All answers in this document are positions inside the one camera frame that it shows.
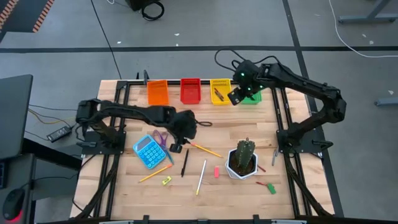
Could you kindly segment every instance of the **wooden table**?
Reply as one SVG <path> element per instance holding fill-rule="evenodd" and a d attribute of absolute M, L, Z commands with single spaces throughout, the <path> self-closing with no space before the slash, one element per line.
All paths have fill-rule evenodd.
<path fill-rule="evenodd" d="M 104 80 L 99 88 L 98 98 L 113 101 L 116 80 Z M 300 122 L 309 116 L 305 96 L 286 89 L 293 121 Z M 202 85 L 202 100 L 198 105 L 183 105 L 180 101 L 180 87 L 169 85 L 170 106 L 177 111 L 192 110 L 199 121 L 211 121 L 212 127 L 198 127 L 195 142 L 224 156 L 219 158 L 195 147 L 184 145 L 180 154 L 172 153 L 175 165 L 147 181 L 138 180 L 170 163 L 162 161 L 155 169 L 145 168 L 133 153 L 132 145 L 143 135 L 152 134 L 155 128 L 142 121 L 126 120 L 126 150 L 120 158 L 116 190 L 113 202 L 112 220 L 142 220 L 150 215 L 151 220 L 195 220 L 195 219 L 252 219 L 254 214 L 263 218 L 293 218 L 289 186 L 283 156 L 278 156 L 275 166 L 271 166 L 272 154 L 277 147 L 275 131 L 277 121 L 271 91 L 262 91 L 262 102 L 258 105 L 211 104 L 210 86 Z M 145 86 L 135 85 L 130 89 L 129 105 L 148 106 Z M 256 143 L 259 165 L 267 172 L 259 172 L 247 180 L 229 178 L 225 169 L 228 151 L 236 148 L 239 140 L 248 137 Z M 185 151 L 189 157 L 184 177 L 181 168 Z M 333 213 L 325 173 L 319 158 L 311 154 L 301 154 L 303 172 L 307 186 L 315 198 L 330 213 Z M 199 196 L 195 196 L 203 161 L 207 159 L 205 174 Z M 98 188 L 103 156 L 97 155 L 80 172 L 76 188 L 75 202 L 84 207 Z M 214 167 L 220 167 L 220 177 L 213 177 Z M 162 185 L 167 176 L 172 180 Z M 277 193 L 255 181 L 272 183 Z M 304 214 L 302 196 L 296 186 L 300 212 Z M 104 193 L 100 215 L 105 214 L 108 193 Z M 71 217 L 80 211 L 72 208 Z"/>

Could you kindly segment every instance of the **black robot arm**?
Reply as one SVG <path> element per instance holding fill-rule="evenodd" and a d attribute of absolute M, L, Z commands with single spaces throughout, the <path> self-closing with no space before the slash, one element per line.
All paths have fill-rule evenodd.
<path fill-rule="evenodd" d="M 177 113 L 172 106 L 143 108 L 97 99 L 83 100 L 79 103 L 76 122 L 83 129 L 92 128 L 100 135 L 101 144 L 112 148 L 124 142 L 120 142 L 122 140 L 114 127 L 107 126 L 103 122 L 104 118 L 110 116 L 137 119 L 149 125 L 166 128 L 175 139 L 175 144 L 170 147 L 171 152 L 180 152 L 181 145 L 187 143 L 187 138 L 193 139 L 197 133 L 197 121 L 191 110 Z"/>
<path fill-rule="evenodd" d="M 239 83 L 239 87 L 228 94 L 233 105 L 265 88 L 291 88 L 322 100 L 323 108 L 318 113 L 301 123 L 292 123 L 288 130 L 281 133 L 283 142 L 288 146 L 298 146 L 303 135 L 316 127 L 344 120 L 346 102 L 339 89 L 296 75 L 280 62 L 257 67 L 245 60 L 236 68 L 233 80 Z"/>

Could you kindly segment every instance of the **scissors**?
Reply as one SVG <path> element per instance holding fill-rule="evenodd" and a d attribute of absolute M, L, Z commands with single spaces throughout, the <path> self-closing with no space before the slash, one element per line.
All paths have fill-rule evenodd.
<path fill-rule="evenodd" d="M 155 130 L 152 133 L 152 137 L 155 139 L 155 141 L 160 145 L 160 147 L 163 149 L 163 151 L 166 153 L 167 157 L 170 159 L 170 162 L 174 165 L 174 161 L 172 156 L 170 155 L 169 151 L 166 148 L 166 142 L 167 142 L 167 137 L 169 136 L 169 134 L 167 132 L 164 133 L 160 133 L 158 130 Z"/>

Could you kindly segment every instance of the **pink eraser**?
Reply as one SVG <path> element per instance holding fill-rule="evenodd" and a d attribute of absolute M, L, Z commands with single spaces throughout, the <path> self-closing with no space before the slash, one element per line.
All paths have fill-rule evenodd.
<path fill-rule="evenodd" d="M 218 168 L 218 166 L 215 166 L 215 167 L 214 167 L 214 177 L 215 177 L 215 178 L 218 178 L 219 171 L 220 171 L 220 169 Z"/>

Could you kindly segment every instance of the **potted cactus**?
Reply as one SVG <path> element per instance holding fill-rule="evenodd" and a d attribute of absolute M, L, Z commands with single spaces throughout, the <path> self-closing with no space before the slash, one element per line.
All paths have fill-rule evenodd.
<path fill-rule="evenodd" d="M 244 180 L 257 172 L 255 148 L 255 143 L 246 138 L 238 142 L 236 149 L 229 151 L 225 167 L 231 178 Z"/>

